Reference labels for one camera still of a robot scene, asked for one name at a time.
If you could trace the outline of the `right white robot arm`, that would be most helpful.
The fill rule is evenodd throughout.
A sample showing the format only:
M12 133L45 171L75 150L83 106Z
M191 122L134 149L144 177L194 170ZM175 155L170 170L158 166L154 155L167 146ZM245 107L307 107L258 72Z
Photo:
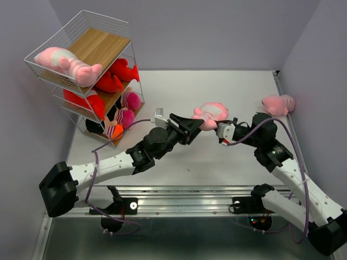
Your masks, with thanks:
M234 118L232 126L232 145L254 147L257 161L300 201L296 204L279 198L271 190L252 195L250 207L255 211L267 208L287 219L302 230L322 255L330 256L345 245L346 209L305 173L303 159L286 125L266 113L256 113L251 125L243 126Z

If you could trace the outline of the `boy doll pink hat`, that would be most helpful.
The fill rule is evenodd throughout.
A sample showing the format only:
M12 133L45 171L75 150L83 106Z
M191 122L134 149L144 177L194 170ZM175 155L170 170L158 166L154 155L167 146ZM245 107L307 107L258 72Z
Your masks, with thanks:
M115 106L119 109L127 108L135 111L141 104L139 95L133 92L131 87L127 87L116 101Z
M134 112L127 108L118 109L113 107L105 116L107 126L120 125L122 128L128 128L134 123Z

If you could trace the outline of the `red shark plush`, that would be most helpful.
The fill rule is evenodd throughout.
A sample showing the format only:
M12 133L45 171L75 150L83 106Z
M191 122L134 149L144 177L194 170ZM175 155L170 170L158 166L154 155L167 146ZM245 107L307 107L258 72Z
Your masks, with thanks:
M116 59L109 67L109 71L121 81L130 82L136 80L139 82L137 66L134 65L133 68L128 67L128 61L125 58Z
M86 109L92 109L101 120L105 119L105 103L94 88L87 93L86 97L78 96L66 89L63 90L63 96L73 104Z

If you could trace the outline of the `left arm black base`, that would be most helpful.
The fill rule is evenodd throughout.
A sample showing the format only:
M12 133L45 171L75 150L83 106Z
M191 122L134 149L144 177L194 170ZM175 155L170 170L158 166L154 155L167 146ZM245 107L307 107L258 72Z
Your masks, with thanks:
M132 235L140 224L127 220L126 215L137 213L138 199L124 198L114 186L96 187L86 198L90 213L100 215L103 233L110 236Z

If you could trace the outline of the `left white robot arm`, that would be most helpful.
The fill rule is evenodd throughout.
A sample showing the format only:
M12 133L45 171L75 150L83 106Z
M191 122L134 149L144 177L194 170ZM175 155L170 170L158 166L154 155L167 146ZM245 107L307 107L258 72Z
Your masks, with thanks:
M77 206L82 192L83 202L89 204L95 184L109 179L132 176L154 167L155 161L171 152L176 144L189 145L200 133L202 119L188 119L170 114L169 120L156 120L156 126L132 148L110 158L68 166L56 163L39 184L49 217L58 217Z

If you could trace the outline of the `red whale plush back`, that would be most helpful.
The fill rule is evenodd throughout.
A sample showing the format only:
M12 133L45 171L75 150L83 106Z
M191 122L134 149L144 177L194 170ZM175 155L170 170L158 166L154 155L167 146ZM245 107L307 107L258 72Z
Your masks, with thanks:
M116 93L124 90L122 82L116 75L111 74L110 71L107 71L94 86L106 93Z

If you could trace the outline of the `boy doll black hair orange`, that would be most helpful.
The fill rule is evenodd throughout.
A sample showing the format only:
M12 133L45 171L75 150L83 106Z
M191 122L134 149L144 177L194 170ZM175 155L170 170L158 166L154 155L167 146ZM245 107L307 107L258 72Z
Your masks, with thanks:
M123 136L123 130L124 129L120 124L110 123L108 126L105 127L104 134L110 140L118 140Z

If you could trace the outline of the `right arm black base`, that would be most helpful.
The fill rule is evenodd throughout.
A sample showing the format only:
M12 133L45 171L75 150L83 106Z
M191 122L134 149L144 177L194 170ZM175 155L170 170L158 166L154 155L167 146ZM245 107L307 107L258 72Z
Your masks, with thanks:
M286 228L280 230L271 230L273 211L264 207L262 198L270 192L275 191L275 188L268 184L256 185L248 197L233 197L232 203L228 206L230 213L240 215L248 214L248 226L240 226L251 229L254 232L275 234L286 230Z

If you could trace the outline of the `pink frog plush striped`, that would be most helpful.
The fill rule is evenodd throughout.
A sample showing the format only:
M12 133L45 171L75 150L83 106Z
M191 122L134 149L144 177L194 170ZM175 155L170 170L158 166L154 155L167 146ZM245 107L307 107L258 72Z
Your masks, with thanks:
M36 64L46 69L71 77L80 87L90 87L97 82L103 67L100 64L92 66L79 60L71 51L49 47L34 57Z

